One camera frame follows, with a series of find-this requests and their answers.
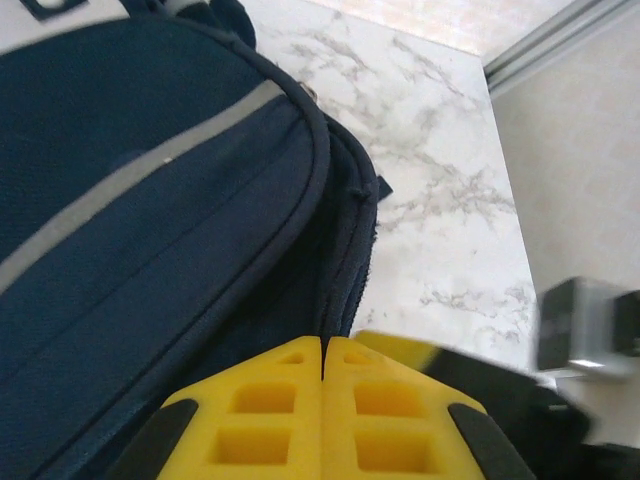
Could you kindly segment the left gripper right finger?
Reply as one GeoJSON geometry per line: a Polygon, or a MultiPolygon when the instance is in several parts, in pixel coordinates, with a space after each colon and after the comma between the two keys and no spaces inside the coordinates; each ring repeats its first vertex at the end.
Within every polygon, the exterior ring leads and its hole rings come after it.
{"type": "Polygon", "coordinates": [[[322,400],[325,479],[531,479],[484,407],[354,340],[332,338],[322,400]]]}

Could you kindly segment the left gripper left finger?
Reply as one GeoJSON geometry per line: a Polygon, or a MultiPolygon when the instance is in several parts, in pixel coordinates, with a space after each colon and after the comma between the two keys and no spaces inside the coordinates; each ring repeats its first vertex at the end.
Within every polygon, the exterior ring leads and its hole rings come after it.
{"type": "Polygon", "coordinates": [[[321,366],[303,336],[174,392],[108,478],[319,478],[321,366]]]}

